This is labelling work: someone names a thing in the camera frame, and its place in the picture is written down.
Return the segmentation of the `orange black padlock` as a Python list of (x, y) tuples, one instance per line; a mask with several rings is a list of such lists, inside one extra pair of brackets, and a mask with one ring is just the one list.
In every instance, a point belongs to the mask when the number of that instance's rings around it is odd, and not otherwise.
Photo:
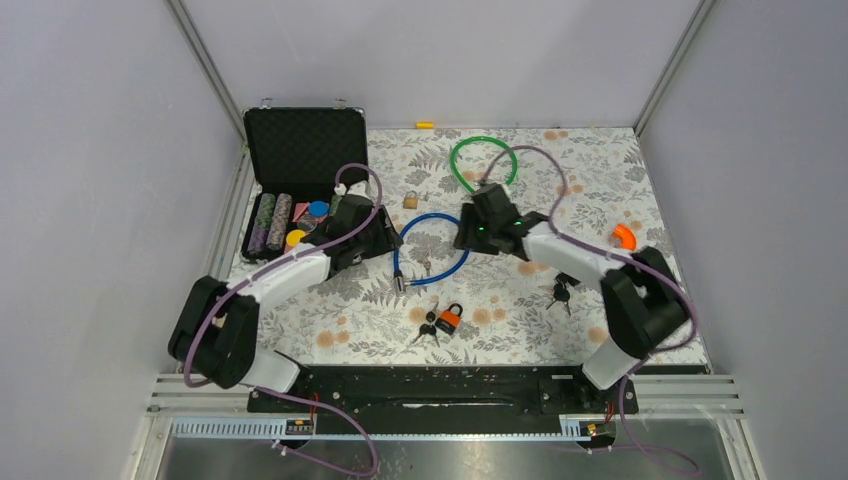
[(453, 336), (461, 323), (463, 311), (464, 308), (459, 303), (450, 304), (435, 320), (435, 327), (447, 335)]

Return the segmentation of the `black padlock keys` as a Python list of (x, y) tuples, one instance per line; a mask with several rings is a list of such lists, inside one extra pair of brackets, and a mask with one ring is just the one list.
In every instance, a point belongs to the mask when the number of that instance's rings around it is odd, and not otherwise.
[(554, 305), (561, 304), (566, 312), (568, 317), (572, 316), (572, 311), (570, 307), (570, 299), (571, 299), (571, 282), (567, 277), (563, 275), (557, 275), (555, 277), (555, 284), (552, 290), (552, 300), (546, 306), (546, 310), (550, 310)]

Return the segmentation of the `small brass padlock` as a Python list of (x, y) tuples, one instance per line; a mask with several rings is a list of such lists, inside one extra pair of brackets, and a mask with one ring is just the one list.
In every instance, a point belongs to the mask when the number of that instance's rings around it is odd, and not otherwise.
[(416, 191), (408, 191), (403, 198), (402, 208), (407, 210), (416, 210), (418, 208), (420, 196)]

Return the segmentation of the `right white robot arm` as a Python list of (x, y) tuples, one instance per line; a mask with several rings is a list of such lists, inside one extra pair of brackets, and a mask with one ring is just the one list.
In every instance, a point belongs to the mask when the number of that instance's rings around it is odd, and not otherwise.
[(612, 387), (692, 318), (657, 249), (618, 253), (557, 232), (548, 216), (520, 213), (502, 184), (487, 184), (462, 204), (454, 246), (543, 264), (601, 295), (609, 337), (581, 365), (596, 390)]

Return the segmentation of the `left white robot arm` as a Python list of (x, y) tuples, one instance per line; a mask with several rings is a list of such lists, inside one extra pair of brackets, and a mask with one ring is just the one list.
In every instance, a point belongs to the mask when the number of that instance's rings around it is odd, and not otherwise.
[(286, 393), (302, 367), (285, 354), (259, 347), (260, 318), (282, 301), (401, 244), (381, 202), (348, 193), (335, 214), (287, 254), (227, 281), (211, 276), (198, 279), (167, 351), (183, 363), (186, 374), (202, 375), (194, 387), (246, 385)]

